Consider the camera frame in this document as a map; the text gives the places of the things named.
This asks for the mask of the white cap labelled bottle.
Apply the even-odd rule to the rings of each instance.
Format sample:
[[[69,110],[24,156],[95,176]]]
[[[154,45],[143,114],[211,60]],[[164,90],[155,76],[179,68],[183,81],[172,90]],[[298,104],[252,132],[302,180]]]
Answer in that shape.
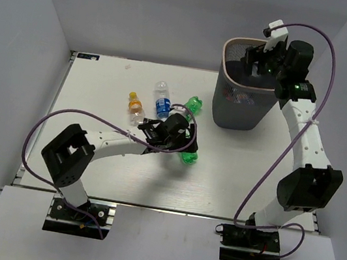
[[[237,93],[234,102],[238,104],[255,105],[252,95],[247,93]]]

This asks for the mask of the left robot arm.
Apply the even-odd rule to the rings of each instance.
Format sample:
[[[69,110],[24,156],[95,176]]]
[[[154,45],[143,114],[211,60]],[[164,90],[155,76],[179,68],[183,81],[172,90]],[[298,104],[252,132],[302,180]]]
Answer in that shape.
[[[89,198],[81,176],[89,163],[111,156],[145,155],[157,152],[196,152],[197,124],[189,123],[179,113],[165,121],[148,120],[131,130],[113,131],[83,129],[68,125],[42,150],[42,158],[53,186],[67,202],[67,211],[75,220],[89,213]]]

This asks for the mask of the green plastic bottle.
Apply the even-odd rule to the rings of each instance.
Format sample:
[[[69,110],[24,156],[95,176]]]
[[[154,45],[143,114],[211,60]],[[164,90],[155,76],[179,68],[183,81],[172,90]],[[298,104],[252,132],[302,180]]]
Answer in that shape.
[[[189,143],[193,137],[195,137],[194,132],[192,129],[187,129],[185,133],[185,142]],[[198,160],[198,144],[197,140],[195,139],[187,149],[182,150],[179,152],[179,155],[181,157],[181,160],[183,161],[184,164],[187,165],[193,165],[197,162]]]
[[[203,102],[198,98],[198,96],[193,96],[188,99],[185,104],[185,108],[183,108],[186,120],[192,120],[191,115],[197,116],[201,112],[202,106]]]

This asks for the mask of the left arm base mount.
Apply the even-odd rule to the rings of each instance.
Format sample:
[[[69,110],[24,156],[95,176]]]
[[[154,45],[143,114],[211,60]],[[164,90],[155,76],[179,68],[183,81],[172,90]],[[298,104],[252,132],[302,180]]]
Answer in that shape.
[[[100,232],[91,217],[69,208],[60,197],[54,197],[50,203],[42,229],[53,233],[96,240],[106,238],[112,227],[116,212],[115,205],[91,202],[88,204],[87,211],[96,219],[100,226]]]

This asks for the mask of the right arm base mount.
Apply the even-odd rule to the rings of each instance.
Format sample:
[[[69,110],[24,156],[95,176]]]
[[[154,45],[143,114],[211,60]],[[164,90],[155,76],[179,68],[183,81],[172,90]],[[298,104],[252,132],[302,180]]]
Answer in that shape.
[[[278,232],[242,229],[233,224],[218,224],[221,237],[220,260],[280,260]]]

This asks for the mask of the clear unlabelled plastic bottle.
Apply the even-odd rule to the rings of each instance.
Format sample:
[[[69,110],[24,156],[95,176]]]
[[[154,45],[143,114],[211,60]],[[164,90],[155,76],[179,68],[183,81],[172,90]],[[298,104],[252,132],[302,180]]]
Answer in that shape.
[[[260,74],[258,73],[258,66],[257,65],[252,65],[251,75],[253,78],[257,78],[258,76],[260,76]]]

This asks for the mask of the red label red cap bottle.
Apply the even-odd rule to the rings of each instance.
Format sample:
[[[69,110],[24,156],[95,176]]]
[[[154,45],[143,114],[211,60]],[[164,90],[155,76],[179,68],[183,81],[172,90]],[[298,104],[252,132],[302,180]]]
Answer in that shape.
[[[231,91],[224,91],[223,97],[230,102],[235,102],[235,93]]]

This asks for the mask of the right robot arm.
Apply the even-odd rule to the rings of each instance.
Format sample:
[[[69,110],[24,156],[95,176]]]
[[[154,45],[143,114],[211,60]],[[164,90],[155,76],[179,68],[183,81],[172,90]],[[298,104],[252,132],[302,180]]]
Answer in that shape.
[[[333,169],[324,150],[316,120],[314,86],[307,80],[314,48],[307,42],[269,38],[265,46],[251,49],[247,64],[258,66],[259,75],[276,80],[275,96],[288,126],[291,142],[281,157],[292,152],[292,172],[277,184],[275,198],[245,223],[244,241],[257,248],[267,240],[267,232],[292,226],[302,214],[324,208],[343,182],[341,170]]]

